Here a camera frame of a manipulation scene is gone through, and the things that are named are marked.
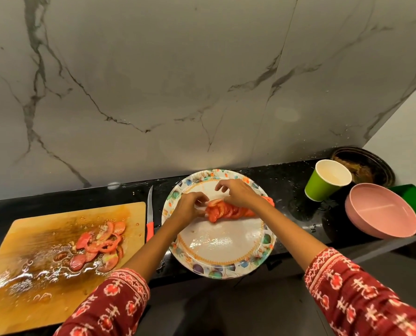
wooden cutting board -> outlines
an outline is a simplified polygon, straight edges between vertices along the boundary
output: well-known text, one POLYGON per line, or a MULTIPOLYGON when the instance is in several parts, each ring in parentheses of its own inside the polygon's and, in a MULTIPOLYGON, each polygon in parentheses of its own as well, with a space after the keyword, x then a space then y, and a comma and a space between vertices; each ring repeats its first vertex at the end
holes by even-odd
POLYGON ((53 258, 85 231, 124 220, 121 267, 144 244, 146 203, 15 220, 0 247, 0 335, 63 322, 104 281, 100 256, 79 272, 53 258))

red knife handle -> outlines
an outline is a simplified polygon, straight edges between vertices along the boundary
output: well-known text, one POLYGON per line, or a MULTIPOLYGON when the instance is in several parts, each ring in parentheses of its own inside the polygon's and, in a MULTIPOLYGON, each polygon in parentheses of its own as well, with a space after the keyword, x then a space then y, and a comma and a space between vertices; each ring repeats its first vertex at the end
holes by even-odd
POLYGON ((146 236, 146 243, 153 237, 153 222, 149 222, 146 224, 147 226, 147 236, 146 236))

white plate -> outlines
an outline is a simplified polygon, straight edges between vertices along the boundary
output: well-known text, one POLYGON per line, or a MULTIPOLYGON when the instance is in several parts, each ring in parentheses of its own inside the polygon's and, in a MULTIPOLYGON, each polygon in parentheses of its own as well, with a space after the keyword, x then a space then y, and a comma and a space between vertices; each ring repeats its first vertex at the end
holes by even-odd
MULTIPOLYGON (((242 179, 261 196, 267 194, 253 180, 229 170, 205 170, 183 179, 169 194, 161 223, 170 217, 182 193, 205 193, 210 200, 228 196, 215 191, 221 179, 242 179)), ((272 252, 276 237, 259 218, 220 219, 215 224, 197 219, 172 243, 171 253, 189 270, 205 277, 229 279, 244 276, 272 252)))

red patterned sleeve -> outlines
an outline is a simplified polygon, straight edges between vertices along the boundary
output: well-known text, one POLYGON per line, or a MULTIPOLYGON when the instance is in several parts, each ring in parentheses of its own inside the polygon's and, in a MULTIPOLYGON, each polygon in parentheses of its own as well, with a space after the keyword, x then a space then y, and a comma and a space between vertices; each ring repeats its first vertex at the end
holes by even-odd
POLYGON ((416 309, 333 248, 318 254, 306 287, 339 336, 416 336, 416 309))
POLYGON ((149 300, 147 283, 130 269, 114 271, 54 336, 132 336, 149 300))

green paper cup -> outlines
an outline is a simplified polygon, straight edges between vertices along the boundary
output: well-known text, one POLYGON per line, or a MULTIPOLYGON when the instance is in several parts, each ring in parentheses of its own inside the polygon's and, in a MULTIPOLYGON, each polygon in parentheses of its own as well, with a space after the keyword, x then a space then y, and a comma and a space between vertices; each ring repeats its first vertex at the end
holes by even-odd
POLYGON ((341 163, 330 159, 319 160, 304 193, 315 202, 323 202, 339 188, 351 183, 351 180, 351 172, 341 163))

